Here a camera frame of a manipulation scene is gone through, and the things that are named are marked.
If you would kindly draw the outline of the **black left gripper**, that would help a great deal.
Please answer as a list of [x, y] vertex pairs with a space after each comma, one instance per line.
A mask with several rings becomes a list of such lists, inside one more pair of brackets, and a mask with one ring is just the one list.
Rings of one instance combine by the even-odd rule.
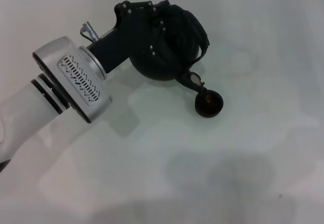
[[168, 0], [157, 4], [124, 1], [114, 12], [115, 26], [87, 47], [105, 73], [129, 57], [139, 57], [133, 65], [143, 74], [177, 69], [175, 53], [166, 42], [166, 30], [177, 30], [177, 14]]

